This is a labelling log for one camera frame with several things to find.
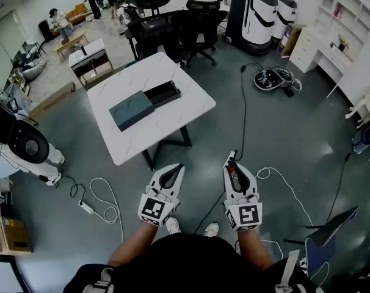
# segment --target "cardboard box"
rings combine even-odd
[[[25,255],[32,253],[23,222],[0,217],[0,254]]]
[[[284,36],[277,48],[277,52],[279,52],[281,56],[291,55],[303,27],[306,27],[306,25],[294,23],[288,24]]]

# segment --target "white cord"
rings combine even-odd
[[[262,168],[262,169],[260,169],[260,170],[258,170],[258,172],[257,172],[257,175],[256,175],[256,178],[259,178],[259,179],[266,179],[266,178],[268,178],[269,176],[270,176],[270,170],[274,170],[275,172],[277,172],[279,175],[280,175],[280,177],[282,177],[283,178],[283,180],[284,180],[284,182],[285,182],[285,184],[291,189],[291,191],[292,191],[292,194],[294,195],[294,198],[299,202],[299,204],[301,205],[301,207],[302,207],[302,209],[303,209],[303,212],[305,212],[305,214],[307,215],[307,217],[308,217],[308,220],[310,221],[310,223],[311,223],[311,226],[314,226],[313,225],[313,222],[311,221],[311,218],[310,218],[310,215],[308,215],[308,213],[306,212],[306,210],[305,210],[305,208],[304,208],[304,206],[303,206],[303,204],[302,204],[302,202],[296,197],[296,194],[295,194],[295,192],[294,192],[294,189],[287,183],[287,181],[284,179],[284,177],[283,177],[283,175],[277,170],[277,169],[274,169],[273,167],[264,167],[264,168]],[[268,171],[268,174],[267,174],[267,176],[266,177],[261,177],[259,174],[261,173],[261,172],[263,172],[264,170],[267,170]]]
[[[270,241],[270,240],[261,240],[261,241],[270,242],[270,243],[276,243],[277,246],[278,246],[278,249],[280,250],[280,253],[281,253],[281,260],[284,258],[283,251],[281,250],[280,244],[278,242],[276,242],[276,241]]]
[[[103,180],[103,181],[106,182],[107,186],[110,188],[110,190],[112,192],[114,203],[116,203],[116,205],[112,204],[111,202],[102,200],[102,199],[100,199],[99,197],[96,196],[96,194],[93,191],[92,183],[93,183],[94,180],[98,180],[98,179]],[[105,209],[105,211],[104,211],[104,217],[102,217],[101,215],[97,214],[96,212],[94,212],[94,214],[96,214],[99,218],[101,218],[102,220],[104,220],[107,223],[115,223],[117,221],[117,219],[119,219],[119,221],[120,221],[120,227],[121,227],[121,231],[122,231],[122,241],[124,242],[123,223],[122,223],[122,217],[120,215],[120,208],[118,207],[117,200],[116,200],[116,198],[114,196],[114,192],[113,192],[113,189],[112,189],[111,185],[104,178],[97,177],[97,178],[94,178],[93,180],[91,180],[91,182],[90,182],[90,190],[92,191],[92,194],[95,196],[95,198],[97,200],[99,200],[101,202],[104,202],[104,203],[107,203],[107,204],[110,205],[107,209]],[[110,209],[113,209],[114,212],[115,212],[115,218],[112,219],[112,220],[109,220],[106,217],[106,212],[108,210],[110,210]]]
[[[330,268],[330,265],[329,265],[329,263],[326,261],[326,262],[324,262],[324,264],[321,266],[321,268],[319,268],[319,270],[310,278],[310,280],[312,280],[317,274],[318,274],[318,272],[320,272],[321,271],[321,269],[325,266],[325,264],[327,264],[327,273],[326,273],[326,277],[323,279],[323,281],[321,282],[321,284],[318,286],[318,287],[320,287],[322,284],[323,284],[323,282],[325,282],[325,280],[326,280],[326,278],[327,278],[327,276],[329,275],[329,268]]]

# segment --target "gray floor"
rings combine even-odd
[[[124,26],[118,20],[112,20],[109,9],[103,10],[101,19],[91,22],[83,21],[74,25],[74,28],[74,33],[85,29],[85,36],[89,42],[102,38],[114,68],[123,66],[133,60],[134,56],[129,47],[129,42],[124,35],[119,36],[119,33],[124,30]],[[71,68],[68,67],[68,56],[74,51],[73,48],[63,52],[64,60],[60,60],[57,53],[53,51],[59,40],[60,36],[43,45],[45,51],[43,57],[47,59],[48,63],[43,72],[29,83],[32,87],[29,97],[33,101],[33,107],[71,81],[76,84],[77,88],[81,87]],[[110,65],[106,63],[99,67],[97,71],[100,72],[108,68],[110,68]],[[88,79],[93,76],[94,72],[91,72],[85,78]]]
[[[158,166],[182,162],[186,174],[180,192],[181,206],[175,216],[185,233],[193,233],[199,221],[223,191],[222,164],[231,150],[240,148],[244,103],[239,69],[248,62],[265,67],[285,66],[287,60],[277,53],[252,57],[225,43],[217,44],[213,54],[216,67],[198,56],[186,70],[216,101],[216,107],[187,126],[193,142],[191,149],[166,146]],[[350,140],[355,125],[345,120],[348,107],[334,93],[321,74],[313,70],[303,75],[288,63],[302,80],[303,92],[288,98],[282,91],[274,96],[252,84],[256,73],[251,67],[244,72],[248,117],[244,158],[241,164],[254,175],[262,167],[279,170],[292,185],[315,225],[326,221],[336,194],[339,174],[345,155],[351,151]],[[152,177],[141,155],[117,167],[104,144],[83,89],[54,106],[40,119],[40,130],[66,157],[64,173],[84,183],[85,201],[103,212],[103,203],[89,190],[94,177],[106,178],[112,185],[124,224],[125,238],[139,224],[137,207],[140,195]],[[360,268],[370,244],[370,163],[369,151],[352,155],[333,214],[360,205],[357,218],[338,232],[336,255],[330,260],[327,288],[331,275]],[[18,172],[13,178],[15,209],[26,224],[34,252],[18,258],[24,277],[35,292],[59,292],[77,269],[87,263],[105,263],[120,245],[120,224],[104,223],[88,215],[78,206],[82,192],[70,198],[71,182],[62,180],[58,188],[48,187],[33,175]],[[96,183],[102,198],[111,199],[109,189]],[[286,237],[301,239],[310,231],[302,227],[308,219],[282,179],[273,173],[258,181],[263,202],[263,224],[259,228],[264,239],[278,241],[285,256],[299,246],[283,243]],[[210,222],[220,225],[219,236],[231,244],[236,241],[223,214],[223,207],[212,211],[203,229]],[[157,237],[167,234],[160,229]],[[274,244],[266,244],[275,259],[280,254]],[[325,276],[316,278],[320,283]]]

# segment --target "marble tabletop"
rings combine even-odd
[[[104,41],[101,39],[95,40],[94,42],[89,43],[87,46],[84,46],[87,56],[85,56],[82,50],[78,50],[74,53],[71,53],[68,57],[68,67],[73,67],[84,59],[100,52],[105,49]]]
[[[182,96],[121,132],[109,109],[138,92],[173,80]],[[105,144],[121,165],[213,109],[216,102],[166,54],[159,52],[114,74],[87,95]]]

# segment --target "white robot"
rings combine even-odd
[[[155,172],[139,204],[137,215],[142,221],[160,227],[165,224],[180,203],[177,196],[184,173],[183,164],[169,165]]]
[[[277,0],[231,0],[225,41],[261,55],[270,50]]]
[[[294,0],[277,0],[277,16],[272,33],[272,49],[276,50],[289,23],[296,19],[297,3]]]
[[[226,216],[233,230],[250,230],[262,223],[263,204],[258,202],[256,178],[235,161],[232,151],[223,165]]]

